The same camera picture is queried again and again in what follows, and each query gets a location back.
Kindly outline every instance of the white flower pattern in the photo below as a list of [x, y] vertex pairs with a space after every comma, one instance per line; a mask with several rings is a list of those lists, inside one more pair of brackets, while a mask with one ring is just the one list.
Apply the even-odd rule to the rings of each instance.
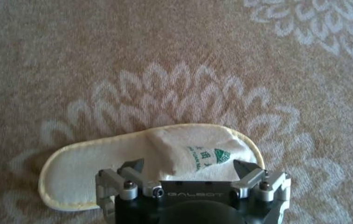
[[293, 35], [301, 44], [317, 43], [327, 52], [353, 57], [353, 0], [243, 0], [250, 19]]
[[[290, 105], [277, 104], [263, 86], [246, 86], [239, 76], [230, 72], [221, 76], [206, 65], [190, 71], [187, 65], [179, 63], [167, 73], [152, 63], [142, 74], [121, 71], [116, 80], [98, 82], [88, 99], [80, 98], [68, 104], [62, 119], [42, 122], [41, 141], [60, 147], [64, 143], [57, 142], [58, 136], [69, 144], [193, 122], [225, 125], [246, 133], [257, 142], [266, 167], [291, 174], [289, 221], [338, 223], [350, 220], [337, 199], [329, 196], [343, 179], [343, 170], [330, 159], [313, 157], [315, 147], [310, 134], [297, 130], [299, 111]], [[9, 167], [17, 176], [30, 181], [34, 175], [20, 165], [28, 155], [16, 157]], [[311, 198], [317, 200], [317, 209], [309, 209], [305, 204], [310, 192], [329, 196]], [[8, 197], [4, 202], [12, 203]]]

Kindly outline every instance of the patterned carpet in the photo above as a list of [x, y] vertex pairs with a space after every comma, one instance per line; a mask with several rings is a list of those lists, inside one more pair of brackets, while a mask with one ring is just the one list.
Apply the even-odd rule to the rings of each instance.
[[45, 159], [179, 123], [291, 174], [285, 223], [353, 223], [353, 0], [0, 1], [0, 223], [104, 223], [45, 207]]

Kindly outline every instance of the disposable hotel slipper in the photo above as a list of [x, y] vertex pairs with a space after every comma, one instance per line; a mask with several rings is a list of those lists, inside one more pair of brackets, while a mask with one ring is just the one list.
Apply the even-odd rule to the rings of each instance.
[[94, 175], [125, 161], [144, 159], [150, 180], [234, 181], [233, 160], [265, 168], [251, 140], [210, 124], [181, 124], [92, 140], [58, 149], [38, 176], [38, 194], [56, 210], [81, 211], [96, 205]]

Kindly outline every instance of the green logo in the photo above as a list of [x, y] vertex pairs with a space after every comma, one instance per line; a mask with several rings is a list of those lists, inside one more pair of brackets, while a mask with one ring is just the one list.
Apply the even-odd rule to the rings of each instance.
[[215, 155], [215, 163], [219, 164], [229, 160], [230, 153], [225, 152], [223, 150], [215, 148], [214, 149], [214, 155]]

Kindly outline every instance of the metal bracket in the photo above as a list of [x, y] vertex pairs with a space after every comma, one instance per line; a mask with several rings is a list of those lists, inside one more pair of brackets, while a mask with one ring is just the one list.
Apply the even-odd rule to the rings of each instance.
[[255, 168], [239, 180], [230, 183], [237, 198], [247, 198], [253, 191], [257, 199], [270, 202], [275, 199], [289, 201], [290, 198], [290, 175], [285, 172], [273, 172]]
[[152, 198], [159, 198], [163, 195], [161, 183], [158, 181], [149, 181], [144, 175], [130, 167], [120, 170], [120, 175], [137, 184], [142, 190], [142, 195]]
[[124, 179], [112, 169], [100, 170], [96, 174], [96, 198], [106, 198], [118, 193], [122, 200], [137, 197], [137, 185]]

